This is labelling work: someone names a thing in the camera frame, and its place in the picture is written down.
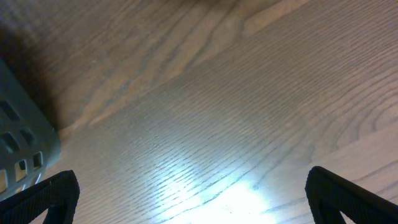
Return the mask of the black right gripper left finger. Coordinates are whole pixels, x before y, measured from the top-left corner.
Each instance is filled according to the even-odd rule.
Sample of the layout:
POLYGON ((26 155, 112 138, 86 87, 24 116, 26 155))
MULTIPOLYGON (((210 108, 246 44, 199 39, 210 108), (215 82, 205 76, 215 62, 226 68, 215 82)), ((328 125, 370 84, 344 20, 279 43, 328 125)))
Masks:
POLYGON ((1 202, 1 223, 30 223, 44 211, 43 224, 72 223, 80 196, 74 171, 59 172, 1 202))

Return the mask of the grey plastic basket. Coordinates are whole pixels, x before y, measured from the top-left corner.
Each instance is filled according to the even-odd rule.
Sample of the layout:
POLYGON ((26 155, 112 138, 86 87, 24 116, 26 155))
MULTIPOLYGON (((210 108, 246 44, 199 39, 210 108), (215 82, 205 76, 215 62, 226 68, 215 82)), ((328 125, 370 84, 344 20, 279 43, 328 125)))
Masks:
POLYGON ((40 182, 60 157, 60 138, 1 61, 1 200, 40 182))

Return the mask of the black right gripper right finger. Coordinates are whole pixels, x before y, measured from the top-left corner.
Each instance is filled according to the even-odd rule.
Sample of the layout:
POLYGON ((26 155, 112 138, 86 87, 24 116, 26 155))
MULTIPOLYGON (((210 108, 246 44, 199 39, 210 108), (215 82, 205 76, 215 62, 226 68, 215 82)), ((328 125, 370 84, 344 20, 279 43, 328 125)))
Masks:
POLYGON ((397 205, 330 172, 315 166, 307 176, 305 192, 316 224, 397 223, 397 205))

